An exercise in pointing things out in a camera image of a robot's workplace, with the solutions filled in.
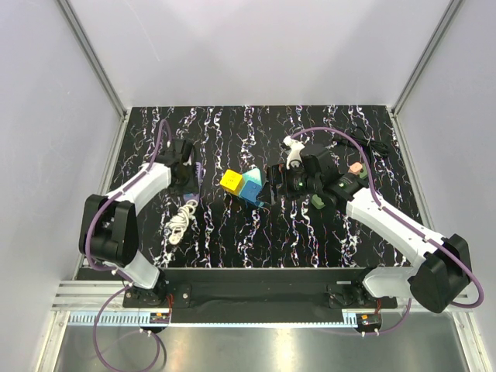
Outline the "teal triangular power strip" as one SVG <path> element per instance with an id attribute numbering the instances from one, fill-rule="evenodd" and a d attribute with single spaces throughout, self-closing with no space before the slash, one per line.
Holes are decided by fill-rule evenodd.
<path id="1" fill-rule="evenodd" d="M 255 168 L 243 173 L 243 179 L 244 179 L 244 184 L 246 181 L 253 181 L 253 182 L 257 182 L 258 184 L 260 184 L 263 187 L 261 172 L 260 172 L 259 168 L 255 167 Z"/>

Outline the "pink plug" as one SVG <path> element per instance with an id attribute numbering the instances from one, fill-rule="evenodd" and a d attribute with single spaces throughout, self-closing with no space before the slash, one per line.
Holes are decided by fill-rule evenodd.
<path id="1" fill-rule="evenodd" d="M 360 175 L 363 172 L 362 163 L 356 162 L 350 165 L 348 172 L 351 174 Z"/>

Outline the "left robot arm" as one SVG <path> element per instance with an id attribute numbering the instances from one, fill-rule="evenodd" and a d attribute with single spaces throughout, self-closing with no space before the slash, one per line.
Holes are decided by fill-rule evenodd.
<path id="1" fill-rule="evenodd" d="M 120 274 L 152 307 L 167 299 L 164 272 L 140 252 L 137 217 L 160 192 L 181 196 L 184 204 L 166 224 L 168 242 L 182 240 L 199 204 L 201 165 L 192 142 L 173 140 L 121 187 L 90 195 L 84 204 L 79 250 L 94 270 Z"/>

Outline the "purple power strip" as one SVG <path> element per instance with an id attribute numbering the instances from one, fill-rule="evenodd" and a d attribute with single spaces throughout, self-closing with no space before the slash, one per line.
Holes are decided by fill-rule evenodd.
<path id="1" fill-rule="evenodd" d="M 201 185 L 202 185 L 202 162 L 201 162 L 201 158 L 198 155 L 197 150 L 194 150 L 194 158 L 195 158 L 195 175 L 196 175 L 198 187 L 197 187 L 197 191 L 193 194 L 193 199 L 196 202 L 199 202 Z"/>

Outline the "blue cube socket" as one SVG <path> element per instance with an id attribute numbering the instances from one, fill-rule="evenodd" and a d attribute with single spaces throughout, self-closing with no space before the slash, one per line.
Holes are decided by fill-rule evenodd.
<path id="1" fill-rule="evenodd" d="M 238 196 L 245 202 L 260 207 L 263 204 L 263 202 L 258 200 L 258 195 L 261 190 L 262 186 L 257 182 L 246 181 Z"/>

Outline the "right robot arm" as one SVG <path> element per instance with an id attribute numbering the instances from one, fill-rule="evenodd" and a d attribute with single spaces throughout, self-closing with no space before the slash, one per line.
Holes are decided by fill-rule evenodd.
<path id="1" fill-rule="evenodd" d="M 367 269 L 352 287 L 352 298 L 369 307 L 378 298 L 414 298 L 434 313 L 443 312 L 470 284 L 470 252 L 457 234 L 445 237 L 394 208 L 374 193 L 365 165 L 356 162 L 341 173 L 324 146 L 285 138 L 285 162 L 267 168 L 259 199 L 275 203 L 316 195 L 327 207 L 365 225 L 398 250 L 407 268 Z"/>

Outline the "yellow cube socket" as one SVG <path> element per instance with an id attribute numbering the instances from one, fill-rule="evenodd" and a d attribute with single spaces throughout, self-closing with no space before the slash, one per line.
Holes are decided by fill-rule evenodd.
<path id="1" fill-rule="evenodd" d="M 244 185 L 244 179 L 242 174 L 228 169 L 223 174 L 219 184 L 225 192 L 231 195 L 239 195 Z"/>

